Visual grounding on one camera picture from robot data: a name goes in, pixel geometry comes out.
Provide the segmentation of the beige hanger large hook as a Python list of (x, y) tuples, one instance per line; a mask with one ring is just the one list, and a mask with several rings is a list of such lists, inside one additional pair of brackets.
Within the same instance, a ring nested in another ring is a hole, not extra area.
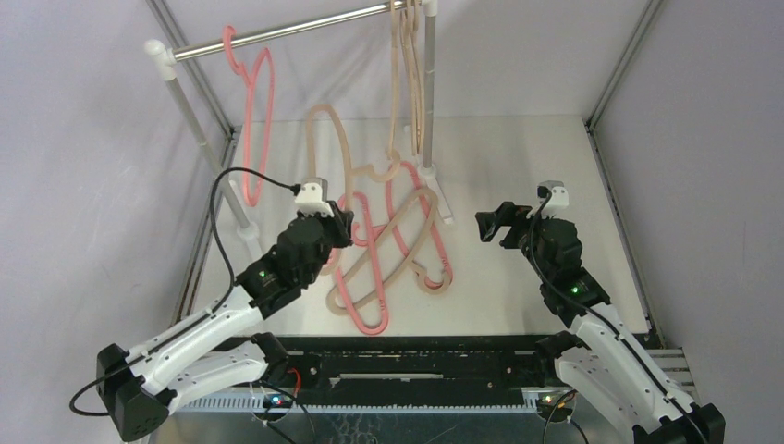
[[(346, 296), (348, 291), (345, 285), (349, 280), (354, 278), (366, 263), (370, 262), (372, 265), (378, 264), (377, 250), (374, 247), (368, 246), (365, 252), (353, 264), (348, 272), (343, 273), (339, 268), (334, 270), (335, 273), (335, 287), (330, 290), (326, 296), (327, 309), (334, 315), (355, 315), (358, 309), (361, 309), (373, 300), (376, 300), (381, 305), (382, 312), (386, 312), (386, 286), (392, 285), (400, 278), (402, 273), (409, 269), (413, 271), (417, 278), (417, 285), (421, 291), (430, 294), (438, 295), (447, 291), (453, 281), (453, 270), (448, 260), (446, 248), (440, 238), (439, 231), (435, 223), (435, 214), (431, 212), (430, 202), (435, 202), (437, 196), (428, 188), (420, 188), (410, 193), (404, 203), (406, 207), (418, 201), (425, 215), (425, 224), (422, 231), (418, 235), (416, 241), (409, 247), (402, 239), (402, 235), (398, 229), (400, 223), (406, 215), (405, 210), (401, 210), (390, 217), (389, 222), (384, 226), (379, 226), (373, 229), (373, 241), (380, 243), (389, 237), (394, 237), (398, 244), (398, 248), (402, 251), (403, 260), (395, 269), (395, 271), (388, 277), (378, 280), (376, 282), (378, 289), (374, 290), (358, 301), (348, 300), (344, 307), (337, 304), (337, 299)], [(416, 262), (416, 256), (420, 249), (424, 246), (427, 240), (432, 240), (441, 259), (443, 270), (442, 280), (435, 282), (427, 276), (427, 270)]]

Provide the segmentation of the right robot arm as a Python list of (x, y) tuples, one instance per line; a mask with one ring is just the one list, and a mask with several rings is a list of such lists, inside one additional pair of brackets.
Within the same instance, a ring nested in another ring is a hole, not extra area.
[(656, 363), (583, 266), (574, 223), (512, 202), (475, 219), (483, 242), (508, 229), (501, 247), (528, 260), (545, 305), (565, 327), (536, 345), (540, 381), (576, 390), (628, 443), (724, 441), (726, 420), (719, 409), (699, 404)]

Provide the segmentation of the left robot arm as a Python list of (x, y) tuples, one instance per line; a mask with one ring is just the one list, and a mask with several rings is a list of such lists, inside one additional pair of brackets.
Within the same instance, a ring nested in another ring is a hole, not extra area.
[(123, 441), (151, 434), (179, 407), (218, 390), (287, 378), (285, 350), (270, 332), (234, 351), (207, 354), (296, 301), (330, 253), (352, 244), (353, 212), (330, 208), (327, 216), (298, 213), (220, 299), (129, 350), (112, 343), (97, 354), (96, 390)]

